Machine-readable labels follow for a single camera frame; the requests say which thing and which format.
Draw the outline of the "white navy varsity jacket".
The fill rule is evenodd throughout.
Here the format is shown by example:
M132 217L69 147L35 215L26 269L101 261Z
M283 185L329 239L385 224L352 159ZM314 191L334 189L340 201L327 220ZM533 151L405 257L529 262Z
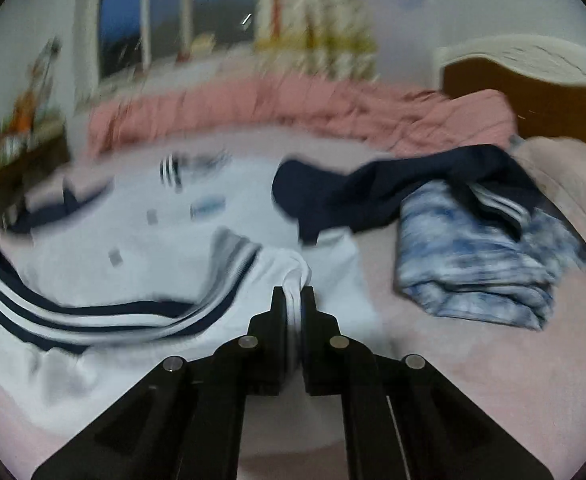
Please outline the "white navy varsity jacket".
M29 248L0 250L0 384L40 425L72 432L167 356L197 360L245 333L280 288L296 340L300 294L385 349L354 235L388 226L425 183L519 238L540 192L493 145L371 162L172 155L23 216Z

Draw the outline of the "blue plaid folded garment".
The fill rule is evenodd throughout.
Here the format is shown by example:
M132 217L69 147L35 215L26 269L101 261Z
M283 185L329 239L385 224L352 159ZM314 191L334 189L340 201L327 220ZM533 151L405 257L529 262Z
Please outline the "blue plaid folded garment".
M401 204L395 290L430 315L543 330L556 286L585 267L585 243L547 204L519 240L478 220L444 181Z

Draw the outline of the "pink plaid quilt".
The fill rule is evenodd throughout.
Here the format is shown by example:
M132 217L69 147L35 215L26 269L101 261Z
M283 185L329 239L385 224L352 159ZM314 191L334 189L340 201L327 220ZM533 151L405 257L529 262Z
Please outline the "pink plaid quilt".
M299 128L410 157L477 144L508 148L516 116L497 90L450 99L396 84L272 74L103 103L89 120L87 152L246 125Z

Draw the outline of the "pink pillow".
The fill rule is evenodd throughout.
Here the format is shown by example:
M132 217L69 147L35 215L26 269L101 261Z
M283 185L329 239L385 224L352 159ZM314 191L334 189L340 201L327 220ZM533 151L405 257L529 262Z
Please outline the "pink pillow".
M512 156L586 244L586 144L535 136L518 144Z

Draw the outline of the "dark wooden desk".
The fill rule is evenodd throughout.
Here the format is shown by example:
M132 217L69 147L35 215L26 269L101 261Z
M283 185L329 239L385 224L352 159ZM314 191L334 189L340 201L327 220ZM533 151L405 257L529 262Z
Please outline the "dark wooden desk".
M0 164L0 218L21 203L32 188L70 161L63 119L44 122L31 139L30 145Z

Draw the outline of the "orange plush toy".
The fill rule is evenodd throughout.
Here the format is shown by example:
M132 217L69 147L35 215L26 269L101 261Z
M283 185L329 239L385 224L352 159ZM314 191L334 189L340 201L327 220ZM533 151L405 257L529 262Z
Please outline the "orange plush toy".
M15 133L28 133L32 130L36 107L31 103L17 103L14 107L11 130Z

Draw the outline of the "white wooden headboard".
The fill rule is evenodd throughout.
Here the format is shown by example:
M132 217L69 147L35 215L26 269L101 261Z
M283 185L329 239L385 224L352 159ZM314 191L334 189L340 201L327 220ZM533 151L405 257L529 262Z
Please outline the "white wooden headboard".
M498 90L524 138L572 138L586 144L586 47L549 36L487 36L433 54L439 88L452 98Z

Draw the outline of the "white framed window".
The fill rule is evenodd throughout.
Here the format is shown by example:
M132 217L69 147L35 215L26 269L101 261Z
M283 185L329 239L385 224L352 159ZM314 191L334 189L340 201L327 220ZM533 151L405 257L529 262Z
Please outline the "white framed window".
M76 103L167 65L249 46L256 11L257 0L77 0Z

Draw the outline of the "tree pattern curtain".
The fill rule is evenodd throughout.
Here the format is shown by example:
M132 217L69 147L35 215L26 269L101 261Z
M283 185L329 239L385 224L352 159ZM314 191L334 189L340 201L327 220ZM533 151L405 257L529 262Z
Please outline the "tree pattern curtain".
M378 48L366 0L256 0L254 31L263 70L376 77Z

